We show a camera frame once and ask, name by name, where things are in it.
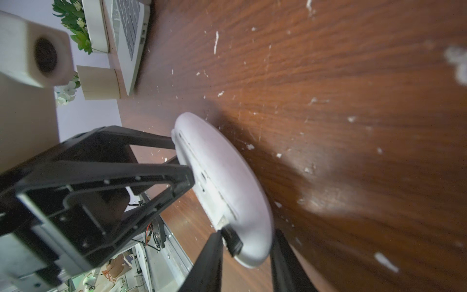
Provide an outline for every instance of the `laptop keyboard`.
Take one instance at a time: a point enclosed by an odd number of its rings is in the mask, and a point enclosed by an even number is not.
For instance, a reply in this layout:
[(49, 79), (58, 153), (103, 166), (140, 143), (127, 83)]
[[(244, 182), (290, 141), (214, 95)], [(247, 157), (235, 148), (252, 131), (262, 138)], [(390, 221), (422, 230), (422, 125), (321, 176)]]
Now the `laptop keyboard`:
[(120, 12), (120, 21), (127, 41), (130, 57), (133, 60), (134, 45), (136, 44), (136, 31), (140, 16), (140, 4), (136, 0), (116, 0)]

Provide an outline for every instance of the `metal frame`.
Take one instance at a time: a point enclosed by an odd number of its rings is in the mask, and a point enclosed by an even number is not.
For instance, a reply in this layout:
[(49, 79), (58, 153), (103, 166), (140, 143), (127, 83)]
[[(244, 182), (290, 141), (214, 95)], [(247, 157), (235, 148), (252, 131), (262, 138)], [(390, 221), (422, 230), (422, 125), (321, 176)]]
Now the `metal frame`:
[[(176, 164), (138, 164), (129, 145), (175, 149), (170, 137), (111, 126), (79, 134), (0, 175), (0, 273), (45, 292), (102, 265), (194, 185)], [(126, 187), (169, 188), (124, 213)]]

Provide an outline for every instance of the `white wall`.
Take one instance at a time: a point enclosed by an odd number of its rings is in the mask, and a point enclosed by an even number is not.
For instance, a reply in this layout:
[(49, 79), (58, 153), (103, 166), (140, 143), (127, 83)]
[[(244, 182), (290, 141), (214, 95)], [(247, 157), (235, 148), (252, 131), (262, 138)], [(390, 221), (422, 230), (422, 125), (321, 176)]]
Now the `white wall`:
[[(60, 18), (52, 15), (55, 13), (52, 0), (0, 0), (0, 10), (71, 33), (60, 24)], [(109, 68), (107, 54), (88, 55), (70, 41), (75, 71), (76, 65)], [(74, 101), (57, 108), (57, 119), (61, 141), (94, 128), (121, 126), (116, 100), (85, 100), (81, 88), (76, 92)]]

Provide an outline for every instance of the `red wire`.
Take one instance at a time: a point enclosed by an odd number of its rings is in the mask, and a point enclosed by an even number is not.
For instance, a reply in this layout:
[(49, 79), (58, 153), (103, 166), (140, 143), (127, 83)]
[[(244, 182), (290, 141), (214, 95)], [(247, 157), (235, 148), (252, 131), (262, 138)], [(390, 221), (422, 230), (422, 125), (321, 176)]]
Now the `red wire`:
[(148, 224), (148, 227), (146, 227), (146, 232), (144, 232), (144, 241), (146, 242), (146, 246), (148, 246), (148, 229), (150, 225), (151, 223)]

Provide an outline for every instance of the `white computer mouse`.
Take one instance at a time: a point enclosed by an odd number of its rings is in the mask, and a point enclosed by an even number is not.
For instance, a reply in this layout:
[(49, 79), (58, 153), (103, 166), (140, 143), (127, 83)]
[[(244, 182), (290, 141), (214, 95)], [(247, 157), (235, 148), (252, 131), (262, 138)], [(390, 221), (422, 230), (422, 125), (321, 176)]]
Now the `white computer mouse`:
[(269, 255), (274, 223), (255, 174), (215, 127), (192, 113), (181, 114), (172, 130), (181, 165), (193, 170), (193, 190), (216, 230), (230, 224), (243, 243), (235, 259), (257, 267)]

